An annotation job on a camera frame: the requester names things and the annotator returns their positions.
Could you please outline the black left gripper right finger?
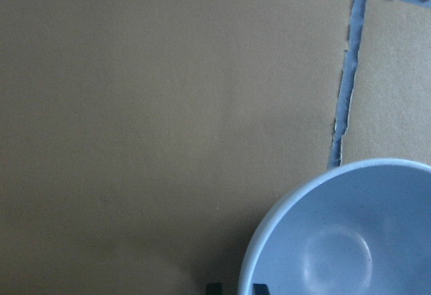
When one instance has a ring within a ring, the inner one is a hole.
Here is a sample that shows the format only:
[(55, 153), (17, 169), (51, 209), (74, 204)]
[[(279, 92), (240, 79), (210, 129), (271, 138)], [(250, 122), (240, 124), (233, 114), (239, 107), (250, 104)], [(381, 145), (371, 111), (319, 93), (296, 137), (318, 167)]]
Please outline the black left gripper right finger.
[(267, 284), (253, 284), (252, 289), (253, 295), (270, 295)]

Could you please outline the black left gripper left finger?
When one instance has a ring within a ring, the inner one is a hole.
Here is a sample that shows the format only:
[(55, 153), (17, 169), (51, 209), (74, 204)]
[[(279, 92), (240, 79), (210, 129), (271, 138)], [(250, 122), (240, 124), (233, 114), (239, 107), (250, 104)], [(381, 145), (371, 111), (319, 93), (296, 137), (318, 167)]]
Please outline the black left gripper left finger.
[(205, 295), (222, 295), (222, 283), (208, 283), (205, 287)]

